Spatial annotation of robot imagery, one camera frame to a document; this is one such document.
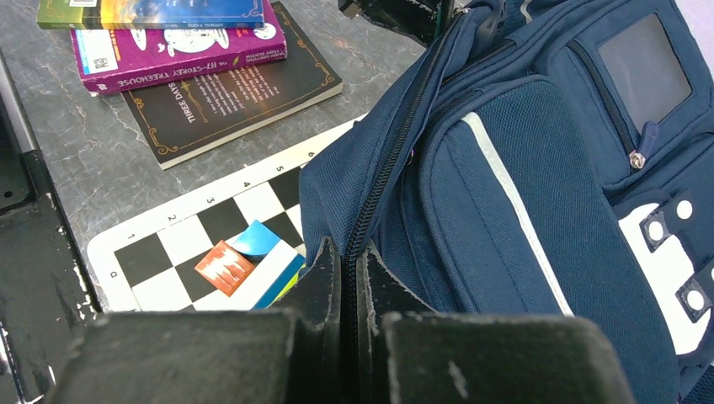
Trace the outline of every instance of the stack of books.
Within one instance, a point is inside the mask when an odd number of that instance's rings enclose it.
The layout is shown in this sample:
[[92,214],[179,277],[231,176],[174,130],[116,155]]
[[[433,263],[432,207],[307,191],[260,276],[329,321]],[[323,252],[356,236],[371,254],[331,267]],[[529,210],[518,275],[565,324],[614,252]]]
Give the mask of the stack of books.
[[163,169],[342,92],[285,6],[269,0],[40,0],[92,96],[120,93]]

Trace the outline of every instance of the zipper pull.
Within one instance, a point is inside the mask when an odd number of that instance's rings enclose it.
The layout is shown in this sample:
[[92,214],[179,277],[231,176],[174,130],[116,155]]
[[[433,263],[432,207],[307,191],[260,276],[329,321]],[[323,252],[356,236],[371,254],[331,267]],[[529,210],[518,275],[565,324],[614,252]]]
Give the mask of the zipper pull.
[[637,149],[630,153],[630,167],[642,170],[648,158],[652,156],[654,142],[659,136],[659,124],[652,120],[645,122],[642,127],[642,137]]
[[409,157],[407,157],[407,165],[410,166],[412,164],[412,160],[414,159],[414,149],[412,149],[411,152],[409,152]]

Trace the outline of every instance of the white square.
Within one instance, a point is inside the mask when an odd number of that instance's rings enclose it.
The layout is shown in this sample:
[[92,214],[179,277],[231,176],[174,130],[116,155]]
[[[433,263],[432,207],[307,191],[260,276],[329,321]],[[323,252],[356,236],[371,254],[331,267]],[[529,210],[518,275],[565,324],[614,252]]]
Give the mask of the white square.
[[233,237],[231,237],[231,238],[225,240],[226,244],[228,244],[229,246],[233,247],[233,244],[236,243],[236,240],[241,236],[241,234],[243,234],[242,231],[241,231],[240,233],[238,233],[236,236],[233,236]]
[[307,247],[305,246],[305,244],[301,244],[295,247],[295,251],[297,251],[297,253],[300,254],[302,257],[307,258]]
[[194,308],[197,311],[236,310],[234,306],[235,303],[220,290],[214,290],[194,302]]
[[191,216],[157,233],[173,266],[213,248],[198,216]]
[[292,225],[295,227],[295,230],[297,230],[297,233],[300,235],[300,238],[305,240],[305,237],[302,235],[302,219],[300,215],[300,206],[295,205],[288,209],[286,213],[290,218]]
[[233,198],[249,225],[253,221],[264,222],[285,211],[269,183],[261,183]]
[[131,288],[141,311],[178,311],[191,304],[175,268],[167,269]]

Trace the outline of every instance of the white logo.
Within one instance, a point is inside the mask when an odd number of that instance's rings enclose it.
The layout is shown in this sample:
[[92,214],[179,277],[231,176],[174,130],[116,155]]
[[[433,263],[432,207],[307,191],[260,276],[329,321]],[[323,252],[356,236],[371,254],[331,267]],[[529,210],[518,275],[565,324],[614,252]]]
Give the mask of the white logo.
[[278,32],[271,23],[265,23],[263,28],[253,29],[253,33],[259,40],[269,40],[274,38]]
[[[217,43],[228,49],[228,33],[224,29],[165,29],[166,51],[174,57],[175,51],[182,53],[200,53]],[[163,44],[158,44],[159,53]]]
[[147,32],[143,29],[132,29],[131,36],[134,37],[136,46],[145,51],[147,49]]

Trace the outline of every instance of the navy blue backpack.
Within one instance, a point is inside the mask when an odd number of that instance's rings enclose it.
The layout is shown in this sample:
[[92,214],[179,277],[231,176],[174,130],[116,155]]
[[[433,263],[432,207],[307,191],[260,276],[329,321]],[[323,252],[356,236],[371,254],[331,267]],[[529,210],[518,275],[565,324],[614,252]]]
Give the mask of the navy blue backpack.
[[349,304],[372,241],[436,311],[581,316],[637,402],[713,403],[713,103],[674,0],[475,1],[305,167],[308,265],[331,237]]

